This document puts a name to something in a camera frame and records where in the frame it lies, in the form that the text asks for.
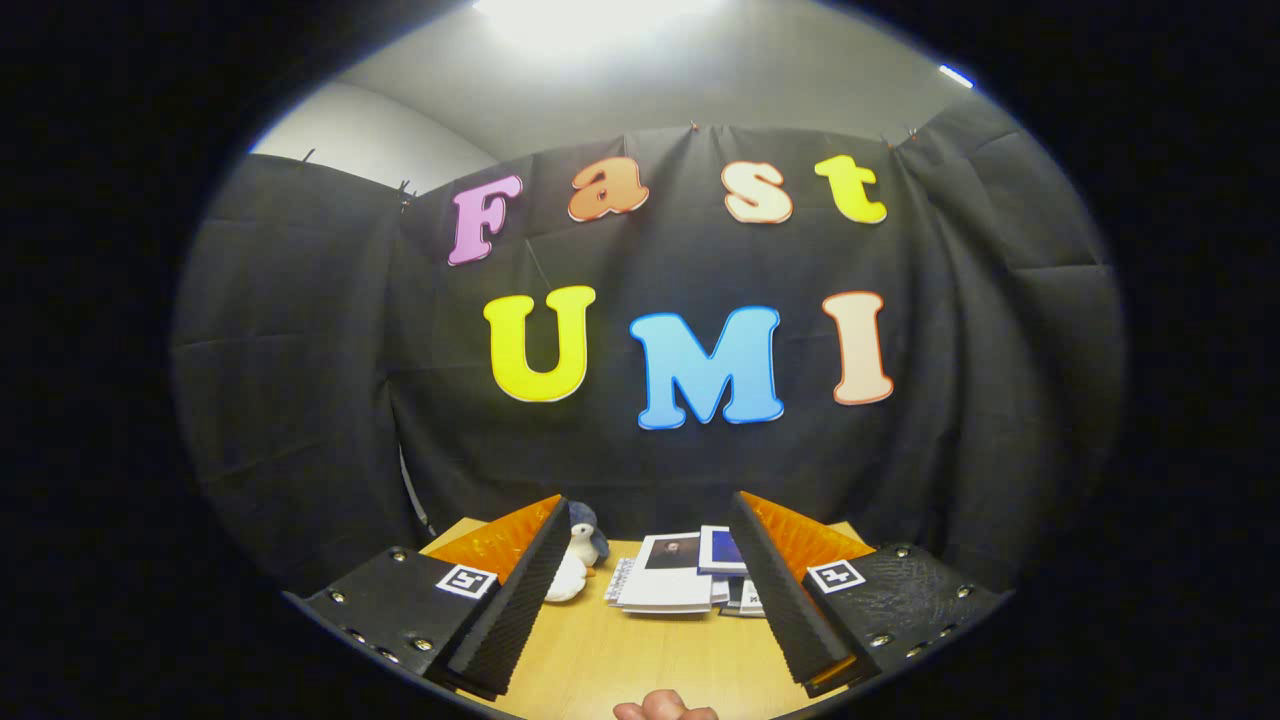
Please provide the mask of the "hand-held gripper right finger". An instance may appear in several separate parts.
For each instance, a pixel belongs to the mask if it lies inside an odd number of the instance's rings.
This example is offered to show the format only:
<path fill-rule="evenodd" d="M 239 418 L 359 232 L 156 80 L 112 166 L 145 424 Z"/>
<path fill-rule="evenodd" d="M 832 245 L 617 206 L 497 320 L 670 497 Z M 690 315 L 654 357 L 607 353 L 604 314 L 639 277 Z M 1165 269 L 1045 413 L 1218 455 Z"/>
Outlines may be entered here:
<path fill-rule="evenodd" d="M 905 673 L 1006 602 L 922 547 L 872 547 L 745 491 L 728 527 L 788 673 L 812 698 Z"/>

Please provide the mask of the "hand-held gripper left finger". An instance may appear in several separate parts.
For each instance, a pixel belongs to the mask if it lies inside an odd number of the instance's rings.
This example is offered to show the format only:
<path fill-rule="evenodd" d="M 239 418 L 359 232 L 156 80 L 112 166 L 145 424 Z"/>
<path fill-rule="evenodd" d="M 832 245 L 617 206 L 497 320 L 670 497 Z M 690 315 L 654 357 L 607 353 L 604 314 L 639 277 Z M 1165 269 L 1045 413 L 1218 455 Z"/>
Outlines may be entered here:
<path fill-rule="evenodd" d="M 553 495 L 430 551 L 388 547 L 288 600 L 393 673 L 495 700 L 529 642 L 570 542 Z"/>

